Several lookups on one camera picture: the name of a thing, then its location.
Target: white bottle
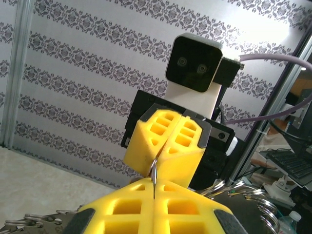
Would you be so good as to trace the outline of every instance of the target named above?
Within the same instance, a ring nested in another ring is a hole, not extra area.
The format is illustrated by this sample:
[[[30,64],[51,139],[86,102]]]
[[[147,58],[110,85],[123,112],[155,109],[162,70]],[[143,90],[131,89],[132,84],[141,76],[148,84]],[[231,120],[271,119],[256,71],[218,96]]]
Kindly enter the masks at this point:
[[[278,234],[296,234],[297,222],[301,219],[301,215],[296,211],[292,211],[289,216],[278,219],[280,229]]]

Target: patterned wall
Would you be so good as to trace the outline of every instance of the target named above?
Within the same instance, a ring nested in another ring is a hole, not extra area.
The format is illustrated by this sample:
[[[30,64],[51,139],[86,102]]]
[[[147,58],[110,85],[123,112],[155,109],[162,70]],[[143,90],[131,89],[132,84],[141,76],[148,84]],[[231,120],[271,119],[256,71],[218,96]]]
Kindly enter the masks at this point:
[[[0,0],[0,132],[17,2],[17,0]]]
[[[177,35],[237,54],[291,54],[311,19],[306,0],[37,0],[14,148],[124,186],[136,176],[120,147],[131,104],[138,89],[164,96]],[[247,62],[222,101],[226,119],[258,115],[284,67]],[[244,138],[251,124],[233,128]]]

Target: black camera housing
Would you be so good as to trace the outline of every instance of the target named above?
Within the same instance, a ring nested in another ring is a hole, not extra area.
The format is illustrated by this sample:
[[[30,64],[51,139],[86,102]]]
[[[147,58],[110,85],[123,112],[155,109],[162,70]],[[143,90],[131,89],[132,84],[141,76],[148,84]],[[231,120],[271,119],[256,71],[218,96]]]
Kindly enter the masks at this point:
[[[183,34],[174,41],[166,78],[204,93],[213,81],[222,57],[220,43]]]

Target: camera lens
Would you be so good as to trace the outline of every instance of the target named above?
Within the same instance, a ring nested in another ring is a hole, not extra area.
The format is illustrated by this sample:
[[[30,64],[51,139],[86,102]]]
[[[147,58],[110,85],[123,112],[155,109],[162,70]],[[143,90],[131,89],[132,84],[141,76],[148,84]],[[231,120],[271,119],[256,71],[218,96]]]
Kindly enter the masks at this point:
[[[205,64],[201,64],[197,67],[197,73],[205,73],[207,71],[207,67]]]
[[[177,64],[178,64],[180,67],[184,67],[184,66],[186,65],[186,58],[180,57],[179,60],[177,61]]]

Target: floor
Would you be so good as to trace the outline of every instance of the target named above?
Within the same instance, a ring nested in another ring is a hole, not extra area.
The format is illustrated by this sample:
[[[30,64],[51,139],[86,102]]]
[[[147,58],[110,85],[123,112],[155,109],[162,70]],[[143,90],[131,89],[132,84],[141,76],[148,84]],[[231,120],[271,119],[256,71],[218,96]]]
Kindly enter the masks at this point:
[[[76,210],[114,189],[0,147],[0,228],[25,213]]]

